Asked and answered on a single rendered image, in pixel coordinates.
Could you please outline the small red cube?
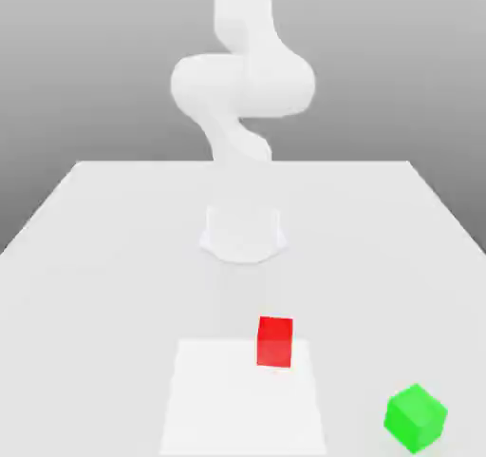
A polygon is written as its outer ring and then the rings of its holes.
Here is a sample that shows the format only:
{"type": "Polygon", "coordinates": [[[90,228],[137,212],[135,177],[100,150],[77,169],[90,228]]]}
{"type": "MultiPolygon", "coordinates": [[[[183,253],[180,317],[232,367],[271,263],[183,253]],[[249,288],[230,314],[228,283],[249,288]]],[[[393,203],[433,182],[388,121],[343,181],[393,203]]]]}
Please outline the small red cube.
{"type": "Polygon", "coordinates": [[[261,316],[256,338],[256,364],[289,368],[292,356],[293,320],[261,316]]]}

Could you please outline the small green cube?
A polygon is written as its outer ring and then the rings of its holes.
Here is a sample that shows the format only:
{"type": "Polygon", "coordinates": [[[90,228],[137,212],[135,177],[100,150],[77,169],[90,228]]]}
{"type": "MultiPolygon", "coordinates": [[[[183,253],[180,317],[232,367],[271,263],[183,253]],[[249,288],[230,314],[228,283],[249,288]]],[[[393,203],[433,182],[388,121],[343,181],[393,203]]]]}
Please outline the small green cube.
{"type": "Polygon", "coordinates": [[[383,426],[410,453],[435,443],[441,436],[448,409],[415,383],[388,399],[383,426]]]}

